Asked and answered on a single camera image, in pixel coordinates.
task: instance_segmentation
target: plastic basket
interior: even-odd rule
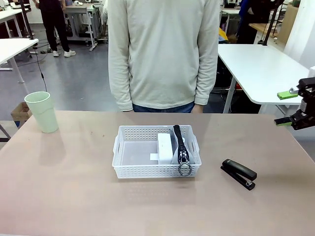
[[[180,125],[185,146],[190,152],[191,174],[195,177],[201,166],[199,146],[190,125]],[[178,164],[159,165],[150,160],[150,153],[157,153],[158,133],[169,133],[171,125],[157,126],[120,126],[114,143],[114,167],[118,178],[165,178],[182,177]]]

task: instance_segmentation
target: blue jeans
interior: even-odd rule
[[[152,113],[190,113],[195,106],[194,102],[191,102],[189,104],[180,106],[180,107],[173,107],[169,109],[154,109],[149,107],[141,107],[138,105],[132,105],[133,110],[135,112],[152,112]]]

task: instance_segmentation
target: shoe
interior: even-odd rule
[[[60,53],[58,51],[53,51],[53,56],[55,58],[59,57]]]
[[[75,51],[69,50],[69,52],[64,52],[64,57],[69,58],[70,56],[76,55]]]

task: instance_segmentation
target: metal ring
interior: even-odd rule
[[[185,167],[185,169],[189,168],[188,174],[183,174],[183,172],[182,172],[182,167],[183,167],[184,165],[187,166],[187,167]],[[181,176],[189,176],[189,175],[191,174],[191,172],[192,172],[191,165],[190,165],[190,164],[187,164],[187,163],[182,163],[182,164],[180,164],[179,167],[178,167],[178,172],[181,174]]]

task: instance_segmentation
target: sleeve cuff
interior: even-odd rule
[[[199,97],[199,96],[196,96],[195,97],[195,104],[198,104],[198,105],[207,105],[208,104],[208,100],[209,100],[209,96],[208,97]]]
[[[133,110],[131,101],[127,103],[120,103],[118,104],[118,107],[122,112],[129,112]]]

